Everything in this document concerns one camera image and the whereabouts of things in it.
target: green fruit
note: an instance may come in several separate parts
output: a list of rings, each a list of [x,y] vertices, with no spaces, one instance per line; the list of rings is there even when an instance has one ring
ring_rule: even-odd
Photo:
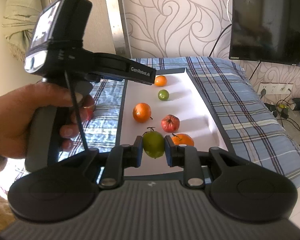
[[[165,89],[162,89],[158,93],[158,98],[162,101],[167,101],[169,98],[169,92]]]
[[[154,131],[151,127],[151,131],[143,135],[143,149],[151,158],[161,157],[164,154],[164,138],[162,134]]]

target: white tray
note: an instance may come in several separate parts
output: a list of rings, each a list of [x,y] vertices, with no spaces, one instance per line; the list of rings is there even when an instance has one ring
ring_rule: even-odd
[[[177,133],[186,133],[194,140],[194,146],[198,151],[208,152],[210,147],[218,146],[224,150],[228,150],[223,137],[218,129],[221,123],[213,112],[214,118],[217,118],[218,126],[214,121],[209,110],[210,106],[206,106],[206,97],[197,90],[198,85],[193,83],[193,77],[186,68],[178,68],[171,70],[157,71],[157,75],[164,74],[167,78],[167,85],[157,87],[149,86],[132,81],[126,82],[126,91],[122,100],[123,111],[119,118],[118,134],[120,141],[117,144],[133,144],[136,136],[143,135],[148,131],[147,127],[155,127],[155,130],[163,136],[171,135],[161,128],[161,120],[168,114],[173,114],[180,119],[180,127]],[[158,99],[158,92],[166,89],[170,96],[168,101]],[[151,117],[145,123],[138,123],[132,116],[132,111],[138,103],[147,103],[151,107]],[[223,136],[226,141],[229,140],[225,131]],[[142,155],[141,166],[139,168],[127,168],[124,170],[125,176],[141,176],[154,175],[170,172],[183,171],[180,167],[170,168],[167,165],[166,157],[153,159],[144,151]]]

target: power outlet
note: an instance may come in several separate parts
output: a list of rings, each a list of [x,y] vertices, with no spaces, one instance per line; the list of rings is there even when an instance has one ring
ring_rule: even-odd
[[[266,95],[280,95],[280,94],[289,94],[290,89],[292,91],[292,83],[260,83],[258,89],[258,95],[261,95],[263,89],[266,90]]]

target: human hand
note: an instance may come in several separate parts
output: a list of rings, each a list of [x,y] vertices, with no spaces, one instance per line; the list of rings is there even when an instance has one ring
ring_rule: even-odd
[[[82,95],[76,94],[77,101]],[[71,96],[68,89],[55,84],[39,82],[16,89],[0,97],[0,155],[8,158],[24,158],[26,154],[29,124],[34,111],[44,106],[70,107]],[[80,108],[82,121],[93,116],[94,100],[91,96],[84,99]],[[78,135],[75,114],[71,114],[72,124],[64,125],[60,135],[65,138],[61,147],[70,151],[73,147],[71,138]]]

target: plaid bedsheet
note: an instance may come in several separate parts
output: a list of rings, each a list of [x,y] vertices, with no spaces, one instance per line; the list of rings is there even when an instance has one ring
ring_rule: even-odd
[[[300,186],[299,145],[289,138],[260,101],[239,65],[211,57],[144,58],[137,61],[158,70],[187,67],[215,109],[235,153],[286,176]],[[99,148],[100,152],[114,147],[123,85],[123,81],[102,80],[91,92],[96,103],[94,118],[83,126],[89,147]],[[60,160],[83,150],[79,136],[74,139],[74,145],[70,153],[60,153]],[[26,174],[20,165],[18,160],[16,179]]]

